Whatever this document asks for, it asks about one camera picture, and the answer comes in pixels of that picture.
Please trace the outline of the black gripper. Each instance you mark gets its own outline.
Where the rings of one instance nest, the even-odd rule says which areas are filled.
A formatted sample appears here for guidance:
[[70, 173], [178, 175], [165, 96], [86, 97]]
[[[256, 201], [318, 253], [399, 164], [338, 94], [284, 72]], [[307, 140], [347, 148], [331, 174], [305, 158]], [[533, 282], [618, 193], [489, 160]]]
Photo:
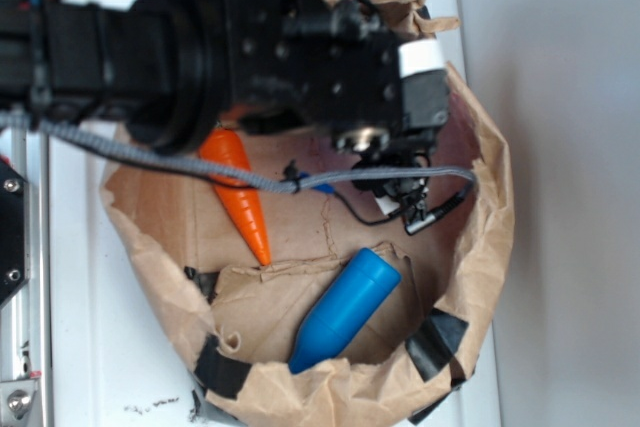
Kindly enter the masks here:
[[449, 118], [438, 41], [368, 0], [204, 0], [219, 117], [248, 133], [316, 128], [352, 152], [431, 152]]

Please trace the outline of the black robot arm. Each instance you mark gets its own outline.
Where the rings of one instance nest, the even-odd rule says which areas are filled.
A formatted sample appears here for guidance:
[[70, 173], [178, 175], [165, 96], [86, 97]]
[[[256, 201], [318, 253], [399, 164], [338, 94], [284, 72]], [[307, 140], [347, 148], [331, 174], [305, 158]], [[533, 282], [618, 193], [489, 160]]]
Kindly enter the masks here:
[[165, 154], [218, 121], [428, 150], [449, 117], [435, 47], [371, 0], [1, 0], [1, 105], [36, 126], [121, 122]]

